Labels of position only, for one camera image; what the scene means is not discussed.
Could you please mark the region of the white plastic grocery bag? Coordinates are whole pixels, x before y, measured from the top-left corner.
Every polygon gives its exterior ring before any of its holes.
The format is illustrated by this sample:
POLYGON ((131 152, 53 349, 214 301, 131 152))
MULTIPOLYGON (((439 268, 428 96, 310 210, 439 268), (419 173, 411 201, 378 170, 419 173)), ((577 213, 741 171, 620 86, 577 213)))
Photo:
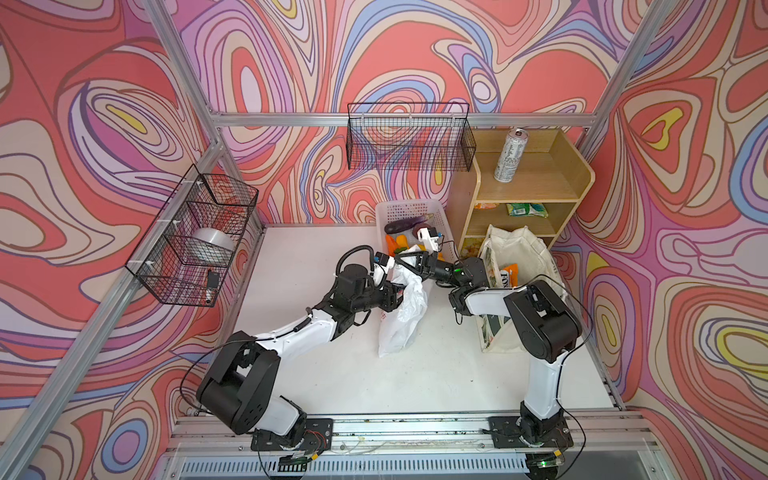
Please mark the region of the white plastic grocery bag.
POLYGON ((393 283, 405 286, 402 303, 390 313, 383 313, 379 328, 378 356, 383 358, 409 348, 416 338, 419 323, 428 310, 434 282, 423 280, 403 265, 396 264, 393 283))

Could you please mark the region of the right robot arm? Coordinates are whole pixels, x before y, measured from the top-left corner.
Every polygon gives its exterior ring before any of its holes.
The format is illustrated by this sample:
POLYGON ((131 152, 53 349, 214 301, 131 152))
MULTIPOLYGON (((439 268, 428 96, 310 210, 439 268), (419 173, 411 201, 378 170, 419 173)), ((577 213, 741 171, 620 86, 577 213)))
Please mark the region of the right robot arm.
POLYGON ((546 274, 519 287, 493 287, 478 257, 449 263, 436 252, 416 250, 397 254, 395 262, 423 280, 448 286, 456 314, 495 315, 512 321, 521 346, 531 357, 528 389, 513 427, 514 440, 528 447, 553 446, 555 436, 566 429, 559 401, 561 370, 583 331, 581 320, 561 297, 564 288, 546 274))

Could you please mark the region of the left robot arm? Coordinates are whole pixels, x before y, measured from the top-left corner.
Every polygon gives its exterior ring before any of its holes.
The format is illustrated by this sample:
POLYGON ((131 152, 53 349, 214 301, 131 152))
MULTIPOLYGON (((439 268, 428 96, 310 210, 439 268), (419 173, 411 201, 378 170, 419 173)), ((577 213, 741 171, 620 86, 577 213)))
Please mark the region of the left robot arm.
POLYGON ((369 245, 345 252, 336 264, 332 286, 305 315, 281 329, 257 336, 233 333, 197 388, 202 410, 233 433, 265 438, 283 449, 301 448, 307 437, 307 414, 295 402, 273 394, 281 364, 328 344, 351 327, 365 324, 373 310, 396 310, 405 286, 388 279, 395 258, 369 245))

